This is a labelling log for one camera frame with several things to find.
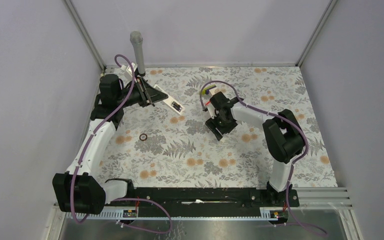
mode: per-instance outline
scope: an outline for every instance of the floral table surface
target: floral table surface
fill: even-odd
[[[123,79],[121,69],[111,72]],[[222,80],[233,84],[248,104],[294,112],[310,148],[295,165],[294,186],[337,187],[298,67],[147,68],[145,79],[178,100],[185,112],[178,115],[162,102],[126,107],[123,124],[99,163],[98,182],[124,178],[136,187],[264,187],[274,160],[263,131],[239,123],[219,142],[205,126],[209,114],[202,111],[199,91],[208,81]],[[228,98],[234,96],[228,86],[217,86]],[[142,133],[147,140],[139,140]]]

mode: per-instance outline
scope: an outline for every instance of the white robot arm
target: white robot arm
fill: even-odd
[[[278,193],[285,191],[291,172],[291,159],[299,155],[304,147],[302,137],[289,124],[242,105],[236,97],[226,98],[214,86],[206,92],[211,96],[206,105],[211,118],[205,124],[217,140],[233,130],[237,122],[264,130],[268,150],[275,159],[267,188],[271,187]],[[285,109],[279,114],[299,126],[290,110]]]
[[[125,77],[132,78],[130,68],[126,70]],[[115,74],[107,74],[100,79],[99,91],[96,96],[95,106],[90,115],[89,129],[83,144],[74,161],[65,173],[56,173],[52,179],[53,189],[61,211],[70,212],[70,195],[74,195],[74,209],[76,213],[99,214],[105,204],[123,198],[128,190],[128,179],[108,179],[104,184],[99,184],[94,176],[104,154],[105,148],[111,137],[115,134],[123,116],[120,108],[112,117],[102,125],[107,116],[115,111],[124,98],[128,95],[129,88],[133,88],[131,95],[125,101],[123,108],[138,104],[141,107],[153,105],[168,98],[168,95],[150,86],[143,77],[129,82],[126,88],[120,87],[120,79]],[[78,168],[74,188],[71,187],[73,175]]]

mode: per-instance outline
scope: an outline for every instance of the orange flower pattern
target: orange flower pattern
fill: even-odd
[[[119,68],[106,71],[124,79]],[[337,186],[298,67],[147,68],[145,79],[179,101],[185,112],[179,115],[162,102],[125,108],[123,123],[98,163],[98,182],[123,178],[138,187],[265,186],[273,158],[261,126],[241,122],[221,141],[205,126],[209,114],[201,109],[200,89],[211,80],[225,80],[248,104],[272,113],[294,113],[309,142],[308,155],[295,166],[294,185]],[[228,98],[234,96],[228,86],[216,85]],[[147,139],[140,141],[140,134]]]

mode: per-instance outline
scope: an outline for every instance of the purple cable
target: purple cable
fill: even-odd
[[[304,144],[305,144],[305,150],[304,152],[298,156],[295,160],[292,161],[292,164],[290,166],[290,172],[289,172],[289,176],[287,178],[287,183],[286,183],[286,186],[289,186],[291,184],[291,179],[292,179],[292,175],[294,173],[294,164],[296,162],[298,162],[298,160],[302,159],[308,152],[309,152],[309,142],[306,138],[306,135],[304,134],[304,132],[301,130],[301,128],[299,128],[297,125],[295,125],[292,121],[284,118],[283,116],[280,116],[276,113],[272,113],[272,112],[268,112],[268,111],[265,111],[265,110],[262,110],[262,109],[259,109],[255,106],[251,106],[251,105],[247,105],[245,102],[243,102],[241,100],[241,98],[239,97],[239,94],[238,92],[236,91],[235,87],[225,81],[219,81],[219,80],[214,80],[214,81],[209,81],[207,82],[206,84],[204,84],[201,88],[201,91],[200,93],[202,93],[202,91],[204,90],[204,88],[208,85],[208,84],[211,84],[211,83],[221,83],[221,84],[226,84],[227,86],[231,87],[234,91],[234,94],[236,95],[237,99],[239,100],[239,102],[244,105],[245,107],[247,108],[250,108],[252,110],[255,110],[259,113],[262,113],[262,114],[265,114],[265,115],[270,115],[272,117],[275,117],[275,118],[279,118],[281,120],[283,120],[284,122],[290,124],[292,127],[294,127],[298,132],[299,134],[301,135],[302,139],[304,140]],[[202,106],[202,109],[205,109],[204,107],[204,103],[203,103],[203,97],[201,94],[199,94],[199,101],[201,102],[201,106]],[[306,231],[312,233],[312,234],[315,234],[317,236],[320,236],[320,237],[323,237],[323,238],[327,238],[329,236],[328,232],[319,227],[319,226],[316,226],[316,225],[313,225],[313,224],[309,224],[309,223],[303,223],[303,222],[300,222],[296,217],[295,215],[293,214],[292,210],[291,210],[291,206],[289,204],[289,191],[286,191],[286,206],[287,206],[287,209],[289,210],[289,214],[292,216],[292,218],[296,221],[296,223],[287,223],[286,226],[292,226],[292,225],[300,225],[302,228],[304,228]],[[316,231],[313,231],[311,229],[309,229],[308,227],[312,227],[312,228],[317,228],[319,229],[320,231],[322,231],[323,233],[319,233],[319,232],[316,232]]]
[[[170,222],[170,227],[166,231],[155,231],[155,230],[151,230],[151,229],[147,229],[147,228],[143,228],[143,227],[139,227],[139,226],[131,226],[129,224],[118,223],[118,224],[120,224],[122,226],[129,227],[129,228],[132,228],[132,229],[142,230],[142,231],[146,231],[146,232],[154,233],[154,234],[167,234],[173,228],[173,221],[172,221],[172,218],[170,217],[170,214],[167,212],[166,209],[164,209],[163,206],[161,206],[160,204],[158,204],[155,201],[144,199],[144,198],[117,198],[117,199],[115,199],[113,201],[139,201],[139,202],[148,202],[148,203],[154,204],[155,206],[159,207],[165,213],[165,215],[167,215],[168,221]]]
[[[126,60],[127,64],[129,65],[131,71],[132,71],[132,83],[130,85],[130,88],[128,90],[128,93],[126,95],[126,97],[124,98],[124,100],[121,102],[121,104],[114,110],[112,111],[104,120],[102,120],[100,122],[100,124],[98,124],[98,126],[96,126],[96,128],[93,130],[93,134],[91,134],[89,136],[89,139],[86,141],[86,143],[84,144],[84,147],[83,147],[83,150],[81,151],[81,154],[80,154],[80,157],[78,158],[78,161],[77,161],[77,164],[80,165],[83,161],[83,157],[85,156],[85,153],[86,153],[86,150],[88,149],[89,147],[89,144],[91,143],[92,141],[92,138],[95,136],[95,134],[97,133],[98,129],[108,120],[110,119],[114,114],[116,114],[122,107],[123,105],[127,102],[127,100],[129,99],[130,97],[130,94],[132,94],[132,91],[133,91],[133,87],[135,86],[135,73],[133,72],[133,66],[132,66],[132,63],[129,61],[129,59],[121,54],[117,54],[115,55],[114,57],[114,60],[115,60],[115,63],[121,67],[121,65],[119,64],[119,62],[117,61],[117,58],[118,57],[122,57]],[[73,173],[73,177],[71,179],[71,185],[70,185],[70,211],[71,211],[71,215],[72,215],[72,218],[74,220],[74,222],[76,222],[77,224],[81,224],[83,223],[89,216],[89,214],[86,214],[86,216],[83,217],[82,220],[78,220],[77,217],[76,217],[76,212],[74,210],[74,185],[75,185],[75,182],[76,182],[76,176],[77,176],[77,173],[79,172],[79,166],[76,166],[75,169],[74,169],[74,173]]]

